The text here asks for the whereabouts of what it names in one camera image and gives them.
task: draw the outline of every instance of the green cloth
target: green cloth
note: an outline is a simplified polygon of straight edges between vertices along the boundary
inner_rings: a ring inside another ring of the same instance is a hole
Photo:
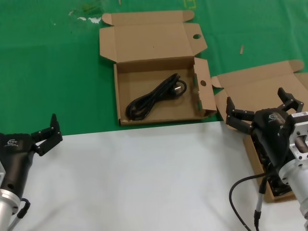
[[[121,1],[0,0],[0,132],[48,127],[52,113],[64,135],[132,128],[117,123],[112,62],[99,56],[105,25],[81,16],[192,9],[208,44],[201,58],[211,76],[308,60],[307,0]]]

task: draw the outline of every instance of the open cardboard box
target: open cardboard box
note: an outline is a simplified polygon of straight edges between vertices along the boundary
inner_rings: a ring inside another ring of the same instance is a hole
[[[200,26],[184,23],[193,11],[105,13],[111,27],[100,29],[100,55],[115,61],[115,93],[120,125],[200,120],[216,113],[207,60],[195,55],[207,48]],[[178,73],[187,91],[158,102],[142,121],[130,121],[128,104]]]
[[[308,73],[295,73],[303,68],[302,61],[291,60],[212,77],[213,86],[223,88],[215,95],[216,105],[223,120],[226,121],[228,96],[231,97],[236,109],[255,112],[280,106],[282,101],[277,94],[280,87],[302,101],[304,103],[303,111],[308,111]],[[244,145],[254,173],[263,173],[251,136],[244,139]],[[269,184],[267,185],[267,192],[264,197],[266,202],[282,202],[294,199],[296,198],[292,192],[274,197]]]

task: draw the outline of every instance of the cardboard box lid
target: cardboard box lid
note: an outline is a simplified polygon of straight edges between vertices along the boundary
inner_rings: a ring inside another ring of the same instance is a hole
[[[252,67],[212,77],[212,85],[223,88],[215,95],[217,108],[226,120],[227,97],[235,108],[258,111],[275,108],[282,104],[277,95],[282,87],[287,93],[304,102],[303,111],[308,111],[308,73],[294,74],[304,68],[299,60]]]
[[[193,11],[105,13],[100,55],[117,63],[195,56],[207,48]]]

